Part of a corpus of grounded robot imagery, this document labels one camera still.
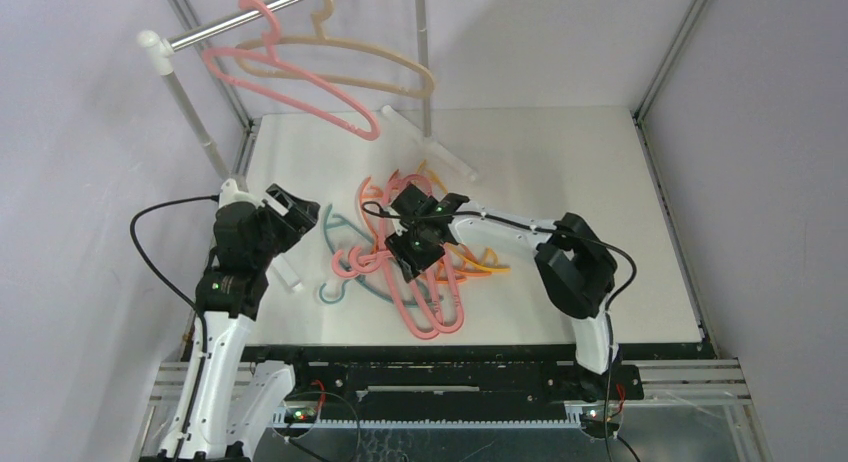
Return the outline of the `beige plastic hanger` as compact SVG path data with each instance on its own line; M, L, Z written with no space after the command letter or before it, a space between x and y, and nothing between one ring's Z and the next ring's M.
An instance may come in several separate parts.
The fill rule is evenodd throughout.
M432 95L436 81L421 63L385 46L334 37L324 27L335 12L334 0L321 0L310 14L310 35L275 35L270 48L279 55L312 55L321 61L312 70L326 81L423 100Z

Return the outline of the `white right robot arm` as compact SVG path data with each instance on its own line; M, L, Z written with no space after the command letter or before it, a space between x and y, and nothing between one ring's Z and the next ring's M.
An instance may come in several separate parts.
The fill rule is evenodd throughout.
M466 195L442 199L407 184L389 203L364 202L369 214L394 226L385 245L410 281L431 268L448 247L481 243L533 261L550 303L575 336L579 388L605 397L618 382L618 352L608 310L615 298L619 249L601 241L581 216L532 219L490 209Z

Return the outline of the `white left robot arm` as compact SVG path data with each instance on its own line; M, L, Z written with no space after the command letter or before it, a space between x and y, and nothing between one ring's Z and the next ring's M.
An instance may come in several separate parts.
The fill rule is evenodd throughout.
M234 179L208 199L217 211L206 266L194 296L174 291L195 315L191 357L154 461L250 461L284 398L305 396L313 383L311 370L296 361L262 362L241 395L233 395L267 271L316 226L319 203L276 184L255 196Z

